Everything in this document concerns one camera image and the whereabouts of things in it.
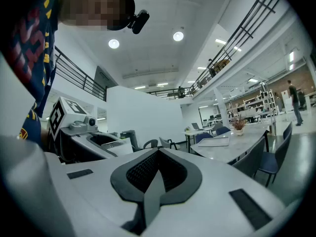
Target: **black metal railing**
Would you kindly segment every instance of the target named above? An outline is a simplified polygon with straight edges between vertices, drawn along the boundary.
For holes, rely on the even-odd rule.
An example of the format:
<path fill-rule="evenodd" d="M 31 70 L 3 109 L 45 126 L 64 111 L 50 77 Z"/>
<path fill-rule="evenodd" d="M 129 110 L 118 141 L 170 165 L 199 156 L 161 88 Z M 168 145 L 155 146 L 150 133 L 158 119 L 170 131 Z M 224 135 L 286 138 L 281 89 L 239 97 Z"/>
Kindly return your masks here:
<path fill-rule="evenodd" d="M 148 94 L 155 95 L 167 100 L 174 100 L 178 98 L 192 97 L 193 94 L 190 88 L 181 88 L 179 89 L 165 89 L 148 92 Z"/>
<path fill-rule="evenodd" d="M 209 59 L 209 64 L 203 73 L 192 84 L 191 91 L 195 93 L 207 82 L 215 77 L 231 60 L 232 56 L 239 52 L 238 49 L 251 38 L 253 34 L 267 19 L 269 14 L 275 13 L 274 9 L 280 0 L 256 0 L 245 18 L 234 31 L 229 40 L 213 59 Z"/>
<path fill-rule="evenodd" d="M 56 46 L 55 56 L 56 74 L 97 98 L 104 101 L 107 100 L 107 87 L 103 88 L 96 83 Z"/>

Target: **recessed light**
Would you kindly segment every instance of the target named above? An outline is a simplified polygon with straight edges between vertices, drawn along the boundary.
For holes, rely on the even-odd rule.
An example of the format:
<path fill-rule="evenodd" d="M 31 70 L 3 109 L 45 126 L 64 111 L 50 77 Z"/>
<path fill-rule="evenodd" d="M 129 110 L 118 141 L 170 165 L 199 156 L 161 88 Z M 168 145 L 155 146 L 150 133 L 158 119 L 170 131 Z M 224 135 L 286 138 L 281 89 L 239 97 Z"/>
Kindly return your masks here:
<path fill-rule="evenodd" d="M 239 52 L 241 51 L 241 49 L 238 48 L 238 47 L 236 47 L 236 46 L 234 47 L 234 49 L 236 49 L 236 50 L 239 51 Z"/>
<path fill-rule="evenodd" d="M 175 41 L 181 41 L 183 39 L 183 33 L 182 32 L 176 32 L 174 35 L 173 35 L 173 39 Z"/>
<path fill-rule="evenodd" d="M 220 40 L 220 39 L 216 39 L 215 42 L 221 43 L 221 44 L 226 44 L 226 41 Z"/>
<path fill-rule="evenodd" d="M 294 60 L 294 52 L 290 53 L 290 62 Z"/>
<path fill-rule="evenodd" d="M 116 49 L 119 47 L 119 41 L 117 39 L 112 39 L 109 41 L 109 47 Z"/>

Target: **laptop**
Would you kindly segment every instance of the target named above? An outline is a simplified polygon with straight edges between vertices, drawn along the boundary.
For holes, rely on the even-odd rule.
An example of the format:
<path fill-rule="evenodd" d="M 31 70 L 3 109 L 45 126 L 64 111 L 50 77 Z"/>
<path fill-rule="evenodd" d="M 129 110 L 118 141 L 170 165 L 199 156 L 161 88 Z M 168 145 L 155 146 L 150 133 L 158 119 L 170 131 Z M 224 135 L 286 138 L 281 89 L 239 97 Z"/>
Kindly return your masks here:
<path fill-rule="evenodd" d="M 200 129 L 197 123 L 192 123 L 192 126 L 195 130 L 202 131 L 203 129 Z"/>

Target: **ceiling light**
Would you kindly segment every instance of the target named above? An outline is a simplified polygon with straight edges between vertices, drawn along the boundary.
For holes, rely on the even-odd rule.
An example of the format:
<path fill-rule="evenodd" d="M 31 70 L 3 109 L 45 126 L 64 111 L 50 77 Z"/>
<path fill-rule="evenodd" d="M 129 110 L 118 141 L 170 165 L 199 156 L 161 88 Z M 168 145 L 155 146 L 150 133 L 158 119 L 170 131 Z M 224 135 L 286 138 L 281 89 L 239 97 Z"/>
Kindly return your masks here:
<path fill-rule="evenodd" d="M 221 43 L 221 44 L 224 44 L 224 45 L 226 44 L 225 41 L 222 41 L 222 40 L 220 40 L 220 39 L 216 39 L 215 42 L 218 42 L 218 43 Z"/>
<path fill-rule="evenodd" d="M 181 41 L 183 39 L 183 33 L 182 32 L 176 32 L 174 35 L 173 35 L 173 39 L 175 41 Z"/>
<path fill-rule="evenodd" d="M 116 49 L 119 47 L 119 41 L 117 39 L 112 39 L 109 41 L 109 47 Z"/>
<path fill-rule="evenodd" d="M 249 82 L 257 82 L 257 81 L 258 81 L 258 80 L 253 79 L 253 78 L 249 79 Z"/>
<path fill-rule="evenodd" d="M 294 51 L 290 53 L 290 62 L 294 60 Z"/>
<path fill-rule="evenodd" d="M 234 49 L 236 49 L 236 50 L 239 51 L 239 52 L 241 51 L 241 49 L 238 48 L 238 47 L 236 47 L 236 46 L 234 47 Z"/>

